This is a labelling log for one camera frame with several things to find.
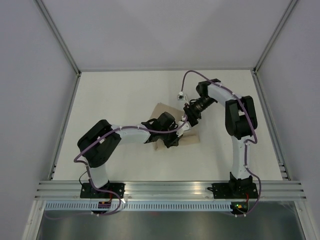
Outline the beige cloth napkin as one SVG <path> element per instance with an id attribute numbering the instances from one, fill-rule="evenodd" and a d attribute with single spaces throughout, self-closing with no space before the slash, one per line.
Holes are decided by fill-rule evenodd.
<path id="1" fill-rule="evenodd" d="M 153 112 L 150 116 L 151 119 L 157 119 L 163 112 L 168 112 L 175 118 L 175 122 L 177 123 L 182 119 L 184 112 L 177 108 L 171 107 L 164 103 L 157 103 L 153 109 Z M 187 146 L 192 144 L 197 144 L 200 142 L 199 131 L 197 127 L 192 128 L 192 130 L 187 131 L 183 134 L 182 138 L 178 141 L 178 146 Z M 164 142 L 159 139 L 156 142 L 152 143 L 153 149 L 155 151 L 166 149 L 167 147 L 164 145 Z"/>

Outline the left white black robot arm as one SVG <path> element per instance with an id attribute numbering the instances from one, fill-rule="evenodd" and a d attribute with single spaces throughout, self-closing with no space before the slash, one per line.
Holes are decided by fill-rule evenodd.
<path id="1" fill-rule="evenodd" d="M 152 118 L 138 125 L 119 126 L 107 120 L 98 121 L 77 142 L 80 154 L 74 159 L 86 167 L 90 186 L 98 198 L 111 193 L 106 163 L 118 146 L 127 144 L 150 144 L 161 140 L 168 148 L 179 145 L 184 132 L 189 129 L 188 117 L 183 115 L 181 121 L 168 112 L 158 118 Z"/>

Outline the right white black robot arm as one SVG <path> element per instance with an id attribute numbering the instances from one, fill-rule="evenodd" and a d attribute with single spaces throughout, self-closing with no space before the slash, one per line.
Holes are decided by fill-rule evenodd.
<path id="1" fill-rule="evenodd" d="M 201 113 L 211 104 L 219 103 L 225 109 L 224 123 L 232 140 L 233 162 L 228 182 L 213 183 L 208 190 L 214 199 L 258 199 L 255 174 L 250 170 L 250 145 L 258 142 L 258 127 L 254 100 L 251 96 L 238 96 L 221 85 L 218 79 L 201 81 L 196 87 L 199 98 L 185 104 L 183 111 L 188 124 L 194 127 Z"/>

